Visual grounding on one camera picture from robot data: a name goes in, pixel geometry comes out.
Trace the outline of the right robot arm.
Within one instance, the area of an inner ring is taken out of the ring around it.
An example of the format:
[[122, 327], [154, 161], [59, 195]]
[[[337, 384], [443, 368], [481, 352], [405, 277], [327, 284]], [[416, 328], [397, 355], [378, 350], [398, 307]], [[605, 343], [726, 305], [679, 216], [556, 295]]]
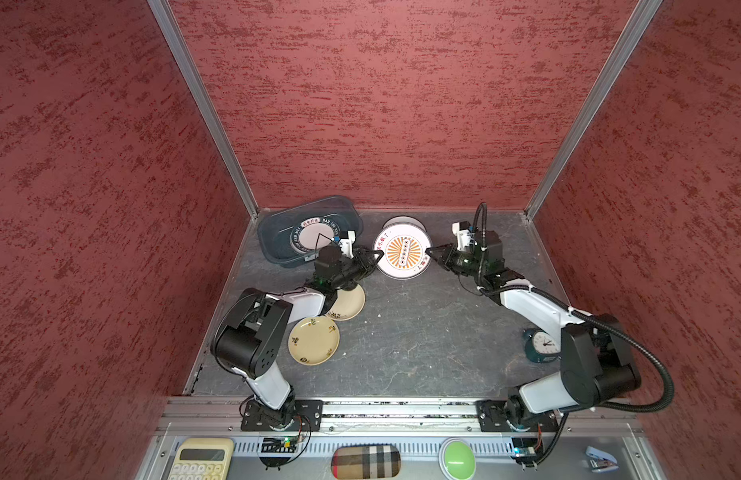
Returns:
[[632, 347], [614, 334], [621, 328], [618, 320], [568, 306], [510, 270], [498, 235], [491, 232], [486, 246], [451, 243], [426, 254], [444, 270], [475, 280], [478, 294], [524, 316], [556, 349], [557, 373], [509, 391], [504, 412], [514, 428], [529, 428], [556, 410], [598, 406], [642, 385]]

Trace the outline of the white plate orange sunburst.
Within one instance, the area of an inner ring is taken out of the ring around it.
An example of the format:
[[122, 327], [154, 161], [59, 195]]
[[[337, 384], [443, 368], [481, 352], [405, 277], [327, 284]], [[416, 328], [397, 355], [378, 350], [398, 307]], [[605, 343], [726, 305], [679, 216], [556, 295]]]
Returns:
[[374, 250], [384, 253], [378, 268], [390, 278], [410, 280], [421, 275], [431, 258], [429, 234], [419, 226], [400, 223], [386, 227], [374, 242]]

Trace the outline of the white plate green HAO SHI rim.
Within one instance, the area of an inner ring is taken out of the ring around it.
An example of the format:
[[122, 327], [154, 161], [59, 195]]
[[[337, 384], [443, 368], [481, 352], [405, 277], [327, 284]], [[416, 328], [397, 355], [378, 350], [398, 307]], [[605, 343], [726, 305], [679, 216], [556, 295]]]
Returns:
[[336, 222], [326, 217], [310, 217], [296, 224], [290, 234], [290, 245], [298, 252], [308, 253], [332, 243], [340, 233]]

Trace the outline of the white plate flower outline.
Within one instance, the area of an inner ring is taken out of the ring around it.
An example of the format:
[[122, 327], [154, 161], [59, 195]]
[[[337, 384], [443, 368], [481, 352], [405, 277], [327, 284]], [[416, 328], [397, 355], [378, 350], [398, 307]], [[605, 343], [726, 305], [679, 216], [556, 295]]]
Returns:
[[381, 234], [382, 236], [426, 235], [427, 228], [417, 218], [399, 215], [384, 224]]

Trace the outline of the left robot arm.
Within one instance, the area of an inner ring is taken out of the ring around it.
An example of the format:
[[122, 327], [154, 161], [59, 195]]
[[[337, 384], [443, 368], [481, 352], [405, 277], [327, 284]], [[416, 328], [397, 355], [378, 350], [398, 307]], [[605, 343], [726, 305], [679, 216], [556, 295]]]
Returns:
[[284, 293], [248, 288], [216, 330], [210, 352], [224, 371], [244, 378], [252, 390], [246, 414], [272, 430], [285, 430], [296, 417], [294, 388], [276, 365], [286, 326], [328, 312], [338, 292], [370, 276], [385, 254], [330, 244], [318, 252], [314, 274], [304, 286]]

